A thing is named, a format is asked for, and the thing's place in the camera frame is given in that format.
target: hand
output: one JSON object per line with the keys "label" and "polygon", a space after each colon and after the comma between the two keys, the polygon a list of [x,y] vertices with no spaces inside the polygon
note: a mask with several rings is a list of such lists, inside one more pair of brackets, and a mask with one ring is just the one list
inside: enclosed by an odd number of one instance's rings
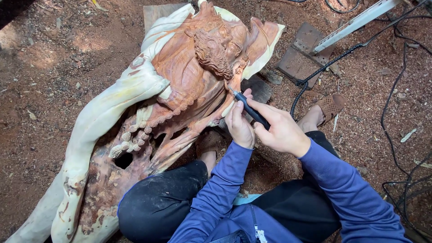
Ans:
{"label": "hand", "polygon": [[[252,90],[247,89],[243,93],[248,99],[252,99]],[[245,118],[245,112],[243,112],[243,102],[235,102],[228,114],[225,117],[225,122],[228,127],[229,133],[231,134],[234,142],[242,147],[252,149],[257,140],[254,129],[251,124]]]}
{"label": "hand", "polygon": [[255,133],[264,145],[295,157],[302,157],[311,146],[311,140],[303,133],[288,112],[281,111],[263,103],[247,99],[248,105],[258,111],[270,124],[267,131],[255,122]]}

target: ground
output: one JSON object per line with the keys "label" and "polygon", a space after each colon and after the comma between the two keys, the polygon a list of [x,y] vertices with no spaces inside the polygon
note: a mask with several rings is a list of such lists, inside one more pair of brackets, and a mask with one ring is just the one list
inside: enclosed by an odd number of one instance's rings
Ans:
{"label": "ground", "polygon": [[[96,9],[86,0],[36,0],[11,23],[0,30],[0,240],[7,239],[30,215],[51,181],[59,172],[74,121],[94,96],[112,85],[139,54],[144,37],[142,6],[179,3],[178,0],[101,0],[109,11]],[[219,0],[248,24],[250,17],[277,22],[287,28],[267,65],[273,69],[289,46],[297,28],[307,21],[324,34],[341,22],[366,9],[373,2],[362,1],[348,14],[332,12],[324,1],[304,3],[266,0]],[[393,10],[400,14],[402,7]],[[1,12],[0,16],[10,13]],[[427,14],[422,8],[417,14]],[[432,48],[430,19],[410,19],[402,32]],[[350,46],[363,42],[385,26],[371,22],[360,31],[337,43],[333,57]],[[385,31],[370,45],[340,60],[342,77],[324,72],[321,84],[307,93],[298,104],[301,116],[320,98],[341,93],[346,107],[334,122],[321,128],[341,158],[355,167],[366,168],[363,176],[378,192],[386,181],[404,181],[406,176],[395,166],[389,142],[380,126],[382,109],[394,80],[402,68],[403,40]],[[422,49],[408,48],[407,69],[392,96],[385,124],[393,138],[400,166],[410,171],[414,160],[422,160],[432,148],[432,57]],[[269,104],[289,109],[298,89],[286,78],[274,89]],[[404,143],[408,132],[417,131]],[[222,141],[222,153],[229,141]],[[186,158],[194,153],[186,153]],[[431,169],[420,167],[414,178],[426,176]],[[244,190],[265,192],[285,180],[301,177],[299,161],[276,153],[258,142]],[[430,186],[426,181],[422,186]],[[395,185],[395,196],[401,187]],[[432,228],[432,193],[426,192],[408,203],[410,220]],[[127,242],[116,235],[112,242]]]}

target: metal bar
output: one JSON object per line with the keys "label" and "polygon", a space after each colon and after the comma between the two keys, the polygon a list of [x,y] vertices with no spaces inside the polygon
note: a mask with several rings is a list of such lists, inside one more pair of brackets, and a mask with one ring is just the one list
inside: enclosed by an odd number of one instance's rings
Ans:
{"label": "metal bar", "polygon": [[400,4],[402,0],[380,0],[374,5],[370,6],[368,9],[363,11],[361,14],[357,15],[351,19],[348,23],[344,24],[338,28],[333,33],[329,34],[327,37],[322,39],[318,45],[314,48],[313,53],[318,53],[328,46],[331,46],[335,42],[344,38],[345,36],[358,30],[363,25],[369,23],[373,19],[379,17],[381,14],[394,8],[396,5]]}

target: sandal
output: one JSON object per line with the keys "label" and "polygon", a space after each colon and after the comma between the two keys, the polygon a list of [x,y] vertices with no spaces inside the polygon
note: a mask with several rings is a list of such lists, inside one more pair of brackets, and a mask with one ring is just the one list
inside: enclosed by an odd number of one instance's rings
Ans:
{"label": "sandal", "polygon": [[217,154],[219,152],[217,141],[221,139],[222,136],[215,131],[205,132],[204,134],[201,134],[195,142],[197,158],[199,159],[203,153],[210,151],[216,151],[217,157]]}
{"label": "sandal", "polygon": [[333,119],[343,109],[345,99],[340,94],[334,94],[318,100],[315,104],[321,108],[325,116],[324,122],[320,124],[321,126]]}

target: carved sculpture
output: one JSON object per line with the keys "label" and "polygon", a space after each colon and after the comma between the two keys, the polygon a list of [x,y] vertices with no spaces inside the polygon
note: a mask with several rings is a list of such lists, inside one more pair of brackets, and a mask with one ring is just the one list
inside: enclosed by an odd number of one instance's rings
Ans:
{"label": "carved sculpture", "polygon": [[[240,90],[269,61],[284,26],[251,18],[249,32],[229,11],[198,5],[198,14],[188,4],[158,19],[141,54],[84,107],[61,171],[7,243],[42,243],[50,234],[54,243],[106,242],[118,230],[123,194],[166,170],[227,114],[233,96],[226,85]],[[114,159],[124,153],[133,161],[121,169]]]}

